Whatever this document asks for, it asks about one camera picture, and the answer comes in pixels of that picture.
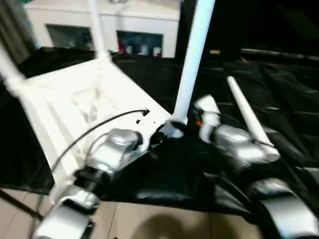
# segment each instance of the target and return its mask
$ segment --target black cable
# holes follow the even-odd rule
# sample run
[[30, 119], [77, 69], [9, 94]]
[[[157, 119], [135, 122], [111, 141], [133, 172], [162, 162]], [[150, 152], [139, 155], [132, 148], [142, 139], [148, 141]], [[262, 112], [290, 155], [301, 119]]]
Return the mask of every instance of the black cable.
[[90, 145], [90, 147], [89, 147], [89, 149], [88, 149], [88, 151], [87, 151], [87, 153], [86, 153], [86, 157], [85, 157], [85, 164], [87, 164], [87, 161], [88, 161], [88, 157], [91, 155], [91, 151], [92, 151], [92, 148], [93, 148], [93, 146], [101, 139], [101, 138], [103, 138], [104, 136], [106, 136], [106, 135], [108, 135], [109, 133], [104, 133], [104, 134], [102, 134], [102, 135], [100, 135], [99, 137], [97, 137], [93, 142], [92, 142], [92, 144]]
[[[113, 121], [119, 117], [122, 117], [122, 116], [125, 116], [125, 115], [129, 115], [129, 114], [133, 114], [133, 113], [138, 113], [138, 112], [142, 112], [144, 116], [146, 116], [150, 111], [149, 110], [135, 110], [135, 111], [128, 111], [128, 112], [125, 112], [125, 113], [122, 113], [122, 114], [119, 114], [119, 115], [116, 115], [116, 116], [113, 116], [109, 119], [106, 119], [100, 123], [98, 123], [97, 125], [93, 126], [92, 128], [90, 128], [89, 130], [87, 130], [85, 133], [83, 133], [81, 136], [79, 136], [75, 141], [73, 141], [62, 153], [61, 155], [58, 157], [58, 159], [56, 160], [56, 162], [54, 163], [54, 165], [52, 166], [52, 174], [54, 173], [54, 171], [56, 170], [57, 166], [59, 165], [60, 161], [62, 160], [62, 158], [66, 155], [66, 153], [72, 148], [74, 147], [82, 138], [84, 138], [85, 136], [87, 136], [90, 132], [92, 132], [93, 130], [95, 130], [96, 128], [110, 122], [110, 121]], [[47, 178], [45, 181], [44, 181], [44, 184], [43, 184], [43, 187], [46, 188], [48, 186], [48, 183], [49, 183], [49, 179]], [[40, 194], [39, 197], [38, 197], [38, 200], [37, 200], [37, 203], [36, 203], [36, 207], [35, 207], [35, 211], [37, 213], [39, 213], [39, 210], [41, 208], [41, 205], [42, 205], [42, 202], [43, 202], [43, 198], [44, 198], [44, 195], [43, 194]], [[29, 233], [29, 238], [32, 239], [32, 235], [34, 233], [34, 229], [35, 229], [35, 218], [33, 218], [32, 220], [32, 224], [31, 224], [31, 227], [30, 227], [30, 233]]]

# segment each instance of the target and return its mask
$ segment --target white tube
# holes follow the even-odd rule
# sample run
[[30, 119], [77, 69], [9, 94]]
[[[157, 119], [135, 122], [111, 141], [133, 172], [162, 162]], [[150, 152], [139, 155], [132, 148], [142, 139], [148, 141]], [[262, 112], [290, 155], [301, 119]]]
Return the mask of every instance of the white tube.
[[96, 50], [97, 58], [111, 58], [109, 52], [105, 46], [105, 40], [102, 29], [102, 22], [99, 13], [99, 6], [97, 0], [88, 0], [90, 7], [90, 16], [92, 21], [92, 37], [93, 43]]
[[[235, 78], [232, 76], [229, 76], [227, 77], [227, 82], [231, 92], [233, 93], [233, 96], [236, 100], [239, 110], [247, 124], [249, 131], [257, 140], [273, 145], [269, 141], [263, 127], [261, 126], [259, 120], [257, 119], [254, 111], [251, 109], [246, 97], [244, 96], [243, 92], [238, 86]], [[278, 150], [276, 150], [275, 148], [266, 146], [266, 145], [262, 145], [262, 147], [266, 151], [267, 159], [269, 161], [271, 162], [276, 161], [280, 157]]]
[[215, 0], [197, 0], [173, 119], [184, 122], [193, 93]]
[[0, 43], [0, 73], [4, 77], [7, 90], [13, 95], [18, 96], [18, 88], [25, 79], [24, 75], [18, 71], [16, 65], [11, 61], [9, 55]]

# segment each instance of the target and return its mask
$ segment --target black tarp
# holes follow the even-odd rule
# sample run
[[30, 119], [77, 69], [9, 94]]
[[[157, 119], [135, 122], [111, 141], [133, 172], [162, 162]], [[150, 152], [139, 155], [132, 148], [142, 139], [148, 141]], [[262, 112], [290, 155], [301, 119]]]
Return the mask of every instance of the black tarp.
[[[42, 48], [21, 64], [20, 70], [31, 77], [92, 58], [92, 52]], [[182, 62], [126, 55], [116, 55], [113, 61], [168, 112], [173, 112]], [[287, 180], [311, 208], [319, 212], [319, 149], [316, 147], [319, 141], [319, 71], [243, 62], [202, 63], [192, 100], [211, 94], [223, 114], [243, 122], [226, 83], [228, 75], [237, 79], [271, 141], [281, 153], [281, 165], [273, 169], [275, 175]], [[5, 124], [1, 124], [2, 130], [19, 123], [27, 125], [26, 117], [15, 117], [19, 122], [10, 123], [12, 116], [7, 112], [16, 112], [20, 106], [15, 99], [7, 97], [10, 98], [7, 107], [1, 108], [2, 115], [6, 117]], [[20, 137], [17, 136], [18, 142], [2, 148], [4, 155], [10, 155], [14, 150], [12, 145], [18, 150], [18, 145], [28, 141], [29, 137], [21, 133]], [[20, 171], [29, 171], [30, 175], [36, 175], [35, 168], [43, 166], [45, 158], [38, 152], [39, 147], [34, 146], [37, 144], [34, 140], [28, 144], [30, 146], [24, 148], [31, 156], [23, 157], [27, 154], [22, 152], [11, 155], [10, 161], [16, 164], [15, 169], [4, 159], [1, 174], [19, 178], [26, 176]], [[158, 158], [145, 155], [125, 169], [106, 199], [247, 214], [238, 201], [204, 176], [204, 172], [218, 175], [223, 171], [221, 158], [210, 147], [196, 139], [184, 137], [165, 141], [155, 152]], [[37, 185], [45, 176], [50, 176], [47, 166], [41, 175], [35, 180]], [[23, 189], [33, 187], [25, 178], [10, 181], [4, 176], [0, 178], [0, 184], [9, 187], [19, 184]]]

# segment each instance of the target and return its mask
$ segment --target floor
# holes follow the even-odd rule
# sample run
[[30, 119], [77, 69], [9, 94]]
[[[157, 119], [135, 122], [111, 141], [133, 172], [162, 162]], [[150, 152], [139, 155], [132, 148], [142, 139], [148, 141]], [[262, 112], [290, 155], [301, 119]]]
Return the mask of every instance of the floor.
[[[36, 195], [5, 189], [34, 208]], [[41, 213], [50, 204], [46, 201]], [[94, 216], [92, 239], [260, 239], [241, 217], [181, 209], [103, 202]], [[31, 217], [0, 199], [0, 239], [25, 239]]]

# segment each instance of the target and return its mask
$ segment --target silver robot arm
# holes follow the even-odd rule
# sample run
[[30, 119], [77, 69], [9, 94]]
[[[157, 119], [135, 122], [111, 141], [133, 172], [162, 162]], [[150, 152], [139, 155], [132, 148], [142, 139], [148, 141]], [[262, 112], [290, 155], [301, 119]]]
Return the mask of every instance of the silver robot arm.
[[76, 180], [61, 195], [33, 234], [33, 239], [88, 239], [94, 228], [91, 216], [99, 197], [116, 172], [132, 161], [142, 144], [138, 132], [112, 129], [92, 147], [88, 164], [76, 172]]

